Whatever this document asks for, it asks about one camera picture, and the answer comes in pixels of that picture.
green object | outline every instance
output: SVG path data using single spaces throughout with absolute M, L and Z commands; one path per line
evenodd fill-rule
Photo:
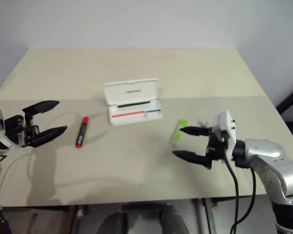
M 188 124 L 188 120 L 186 120 L 186 119 L 181 119 L 178 122 L 175 134 L 174 134 L 174 136 L 172 138 L 172 142 L 171 142 L 173 145 L 178 145 L 180 143 L 181 136 L 182 136 L 182 132 L 180 131 L 180 129 L 186 127 L 187 124 Z

robotic arm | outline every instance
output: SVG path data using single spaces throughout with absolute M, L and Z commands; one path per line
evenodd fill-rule
M 185 127 L 181 131 L 209 137 L 206 155 L 189 151 L 173 153 L 188 162 L 211 169 L 212 161 L 233 160 L 236 167 L 252 167 L 259 175 L 272 202 L 279 234 L 293 233 L 293 160 L 284 149 L 268 140 L 235 139 L 235 124 L 228 111 L 215 116 L 212 128 Z
M 38 147 L 61 135 L 66 130 L 66 126 L 40 132 L 39 127 L 33 125 L 34 115 L 52 110 L 57 104 L 59 104 L 58 101 L 42 101 L 24 108 L 25 120 L 23 116 L 16 115 L 3 121 L 2 112 L 0 110 L 0 161 L 6 157 L 4 155 L 10 148 L 27 146 Z M 1 205 L 0 234 L 11 234 L 9 223 L 3 217 Z

floor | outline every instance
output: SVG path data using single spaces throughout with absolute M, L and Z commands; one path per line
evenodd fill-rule
M 200 207 L 193 200 L 170 200 L 161 201 L 172 204 L 183 217 L 190 234 L 208 234 L 208 226 L 204 207 Z M 248 208 L 250 197 L 240 199 L 240 216 Z M 218 203 L 213 208 L 213 215 L 217 234 L 228 234 L 234 217 L 234 200 Z M 80 225 L 79 234 L 95 234 L 100 224 L 109 215 L 122 210 L 121 204 L 102 204 L 89 206 L 89 214 L 85 216 Z M 129 219 L 129 234 L 161 234 L 162 229 L 158 222 L 158 210 L 132 210 L 127 211 Z M 201 216 L 198 225 L 198 214 Z M 276 233 L 274 226 L 274 214 L 271 204 L 266 195 L 256 197 L 254 208 L 250 216 L 238 226 L 237 233 L 244 234 L 273 234 Z
M 239 216 L 246 211 L 250 197 L 240 199 Z M 197 199 L 156 201 L 151 208 L 141 207 L 136 203 L 114 203 L 89 205 L 89 214 L 80 220 L 74 234 L 95 234 L 110 214 L 126 211 L 128 214 L 128 234 L 161 234 L 158 221 L 159 204 L 170 203 L 182 216 L 190 234 L 208 234 L 205 208 L 198 204 Z M 234 200 L 219 202 L 212 209 L 217 234 L 228 234 L 234 217 Z M 10 222 L 13 234 L 59 234 L 63 212 L 35 210 L 28 208 L 7 208 L 4 215 Z M 239 224 L 237 234 L 274 234 L 274 214 L 266 195 L 256 196 L 254 208 L 249 217 Z

black cable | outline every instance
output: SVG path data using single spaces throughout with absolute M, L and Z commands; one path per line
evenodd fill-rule
M 239 211 L 239 186 L 238 186 L 238 180 L 236 179 L 236 176 L 228 162 L 228 159 L 227 157 L 225 156 L 224 157 L 224 160 L 225 160 L 225 163 L 226 163 L 226 166 L 233 178 L 233 181 L 234 181 L 234 187 L 235 187 L 235 214 L 234 214 L 234 223 L 236 223 L 238 221 L 238 211 Z M 234 230 L 234 234 L 236 232 L 236 225 L 231 228 L 232 231 Z
M 251 173 L 252 173 L 252 178 L 253 178 L 253 192 L 252 192 L 252 197 L 251 197 L 251 202 L 250 202 L 250 205 L 249 205 L 249 208 L 248 210 L 245 212 L 245 214 L 243 215 L 242 218 L 240 218 L 237 222 L 235 222 L 232 227 L 231 227 L 231 230 L 230 230 L 230 233 L 232 233 L 233 229 L 236 228 L 236 226 L 243 222 L 247 217 L 248 215 L 250 214 L 253 206 L 254 206 L 254 203 L 255 203 L 255 195 L 256 195 L 256 177 L 255 177 L 255 172 L 254 172 L 254 169 L 252 167 L 250 167 L 250 170 L 251 170 Z

beige tabletop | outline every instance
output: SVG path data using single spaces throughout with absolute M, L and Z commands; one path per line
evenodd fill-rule
M 74 83 L 77 74 L 80 82 Z M 110 125 L 102 84 L 126 77 L 159 79 L 162 119 Z M 56 92 L 47 88 L 51 84 L 62 87 Z M 60 104 L 35 116 L 34 123 L 41 130 L 62 125 L 68 129 L 36 149 L 10 150 L 2 162 L 3 206 L 233 196 L 233 180 L 222 162 L 214 162 L 212 170 L 207 170 L 171 152 L 185 149 L 203 155 L 206 137 L 184 134 L 178 147 L 170 143 L 179 119 L 197 125 L 226 109 L 236 119 L 238 139 L 270 139 L 280 143 L 293 159 L 293 136 L 234 49 L 30 50 L 0 89 L 0 106 L 4 116 L 10 117 L 42 99 L 59 99 Z M 89 116 L 90 123 L 83 147 L 76 149 L 83 116 Z M 240 195 L 250 195 L 250 172 L 234 171 Z M 257 186 L 257 193 L 263 194 L 259 181 Z

